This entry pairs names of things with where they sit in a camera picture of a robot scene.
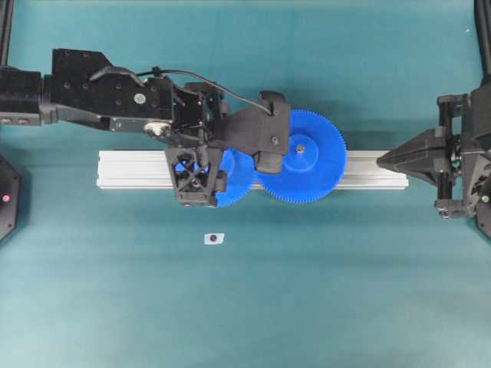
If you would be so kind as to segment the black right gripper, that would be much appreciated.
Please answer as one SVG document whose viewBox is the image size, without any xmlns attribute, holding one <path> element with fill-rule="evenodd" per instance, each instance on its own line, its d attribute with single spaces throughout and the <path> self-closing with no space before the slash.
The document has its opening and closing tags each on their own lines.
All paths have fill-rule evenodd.
<svg viewBox="0 0 491 368">
<path fill-rule="evenodd" d="M 452 177 L 437 181 L 435 208 L 444 219 L 474 217 L 490 205 L 490 84 L 437 99 L 439 125 L 449 134 Z"/>
</svg>

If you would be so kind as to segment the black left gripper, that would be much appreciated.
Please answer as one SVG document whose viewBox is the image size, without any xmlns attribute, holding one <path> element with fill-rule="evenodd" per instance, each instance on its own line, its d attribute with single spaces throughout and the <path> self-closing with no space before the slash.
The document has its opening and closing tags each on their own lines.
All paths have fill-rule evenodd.
<svg viewBox="0 0 491 368">
<path fill-rule="evenodd" d="M 180 87 L 168 77 L 141 81 L 100 52 L 55 49 L 42 81 L 42 120 L 66 121 L 108 132 L 144 133 L 165 149 L 174 195 L 183 206 L 218 206 L 227 173 L 224 150 L 199 146 L 223 117 L 222 93 L 204 83 Z"/>
</svg>

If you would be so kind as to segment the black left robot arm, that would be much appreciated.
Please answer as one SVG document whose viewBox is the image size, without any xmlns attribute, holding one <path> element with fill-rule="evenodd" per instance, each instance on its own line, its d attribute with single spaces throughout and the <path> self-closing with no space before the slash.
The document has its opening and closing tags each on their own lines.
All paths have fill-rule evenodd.
<svg viewBox="0 0 491 368">
<path fill-rule="evenodd" d="M 223 93 L 201 81 L 180 87 L 159 67 L 135 73 L 96 51 L 55 49 L 50 74 L 1 68 L 1 123 L 74 123 L 143 133 L 165 145 L 176 200 L 215 208 L 227 190 L 223 149 L 210 146 L 226 115 Z"/>
</svg>

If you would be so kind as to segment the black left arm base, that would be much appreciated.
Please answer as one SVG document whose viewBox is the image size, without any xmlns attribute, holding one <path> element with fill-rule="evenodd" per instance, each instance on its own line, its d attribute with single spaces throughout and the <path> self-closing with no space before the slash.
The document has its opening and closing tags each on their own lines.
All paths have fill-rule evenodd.
<svg viewBox="0 0 491 368">
<path fill-rule="evenodd" d="M 4 241 L 16 227 L 21 176 L 4 156 L 1 156 L 0 170 L 0 236 Z"/>
</svg>

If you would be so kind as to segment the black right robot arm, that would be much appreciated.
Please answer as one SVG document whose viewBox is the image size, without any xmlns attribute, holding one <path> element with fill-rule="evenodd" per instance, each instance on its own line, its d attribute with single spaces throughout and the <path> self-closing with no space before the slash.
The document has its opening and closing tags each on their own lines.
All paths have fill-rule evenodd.
<svg viewBox="0 0 491 368">
<path fill-rule="evenodd" d="M 444 219 L 475 219 L 490 236 L 490 74 L 468 94 L 439 97 L 437 106 L 437 131 L 447 141 L 435 208 Z"/>
</svg>

